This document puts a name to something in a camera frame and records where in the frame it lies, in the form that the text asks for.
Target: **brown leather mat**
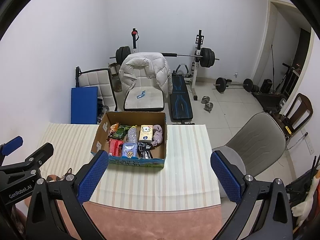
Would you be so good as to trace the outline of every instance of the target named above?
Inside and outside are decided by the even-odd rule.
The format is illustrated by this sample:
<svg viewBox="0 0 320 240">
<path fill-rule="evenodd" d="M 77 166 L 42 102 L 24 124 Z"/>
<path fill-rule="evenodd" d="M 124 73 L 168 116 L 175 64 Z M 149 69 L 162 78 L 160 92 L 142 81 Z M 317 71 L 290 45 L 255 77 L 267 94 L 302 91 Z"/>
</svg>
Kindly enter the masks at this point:
<svg viewBox="0 0 320 240">
<path fill-rule="evenodd" d="M 30 198 L 25 203 L 29 206 Z M 80 239 L 63 202 L 58 204 L 69 233 Z M 83 205 L 108 240 L 209 240 L 222 226 L 220 205 L 166 212 L 128 210 L 93 202 Z"/>
</svg>

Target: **power strip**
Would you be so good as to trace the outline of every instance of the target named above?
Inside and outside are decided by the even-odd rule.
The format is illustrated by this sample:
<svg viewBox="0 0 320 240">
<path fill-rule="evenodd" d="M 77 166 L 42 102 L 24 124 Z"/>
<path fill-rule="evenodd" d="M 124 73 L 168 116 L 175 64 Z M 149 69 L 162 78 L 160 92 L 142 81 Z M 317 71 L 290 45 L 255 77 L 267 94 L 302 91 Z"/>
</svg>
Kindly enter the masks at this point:
<svg viewBox="0 0 320 240">
<path fill-rule="evenodd" d="M 302 132 L 302 135 L 304 135 L 307 131 L 306 131 L 306 129 L 303 127 L 303 128 L 301 128 L 301 132 Z M 307 143 L 307 146 L 308 146 L 310 155 L 312 155 L 312 154 L 315 152 L 315 150 L 314 150 L 313 147 L 312 147 L 312 143 L 311 143 L 311 140 L 310 140 L 309 135 L 307 135 L 307 136 L 304 138 L 304 140 L 305 140 L 306 143 Z"/>
</svg>

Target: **yellow tissue package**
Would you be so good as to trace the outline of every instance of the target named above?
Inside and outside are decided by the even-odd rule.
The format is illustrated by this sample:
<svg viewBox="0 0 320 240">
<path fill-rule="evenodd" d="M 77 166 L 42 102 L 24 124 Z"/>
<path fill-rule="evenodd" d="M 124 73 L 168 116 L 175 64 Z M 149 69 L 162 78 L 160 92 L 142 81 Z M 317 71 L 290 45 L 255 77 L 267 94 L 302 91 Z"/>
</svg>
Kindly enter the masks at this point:
<svg viewBox="0 0 320 240">
<path fill-rule="evenodd" d="M 153 125 L 142 125 L 140 129 L 139 142 L 152 142 Z"/>
</svg>

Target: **striped tablecloth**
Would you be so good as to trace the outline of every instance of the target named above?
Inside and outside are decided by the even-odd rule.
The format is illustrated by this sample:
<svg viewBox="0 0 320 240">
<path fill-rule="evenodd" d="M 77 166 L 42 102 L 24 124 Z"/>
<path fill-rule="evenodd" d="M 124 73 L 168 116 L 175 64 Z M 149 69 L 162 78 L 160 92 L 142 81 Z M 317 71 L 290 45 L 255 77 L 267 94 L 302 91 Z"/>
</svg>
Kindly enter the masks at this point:
<svg viewBox="0 0 320 240">
<path fill-rule="evenodd" d="M 92 159 L 98 125 L 53 124 L 39 145 L 50 142 L 53 156 L 41 175 L 75 174 Z M 125 209 L 177 211 L 220 204 L 218 179 L 210 166 L 211 146 L 205 125 L 168 125 L 164 168 L 110 164 L 90 201 Z"/>
</svg>

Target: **cardboard box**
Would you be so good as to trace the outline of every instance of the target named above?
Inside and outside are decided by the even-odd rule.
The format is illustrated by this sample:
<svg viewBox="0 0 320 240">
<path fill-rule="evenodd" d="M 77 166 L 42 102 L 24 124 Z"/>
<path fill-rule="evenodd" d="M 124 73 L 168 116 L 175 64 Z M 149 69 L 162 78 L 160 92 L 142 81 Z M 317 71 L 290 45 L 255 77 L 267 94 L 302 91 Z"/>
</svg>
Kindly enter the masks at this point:
<svg viewBox="0 0 320 240">
<path fill-rule="evenodd" d="M 137 138 L 139 139 L 140 127 L 144 124 L 156 125 L 159 124 L 164 131 L 163 142 L 151 150 L 153 159 L 137 159 L 109 156 L 109 163 L 141 166 L 141 167 L 156 167 L 163 168 L 166 158 L 167 145 L 167 127 L 165 123 L 165 113 L 156 112 L 107 112 L 98 127 L 94 142 L 91 148 L 91 153 L 95 155 L 98 150 L 102 149 L 109 152 L 108 132 L 111 125 L 115 123 L 125 125 L 137 125 Z"/>
</svg>

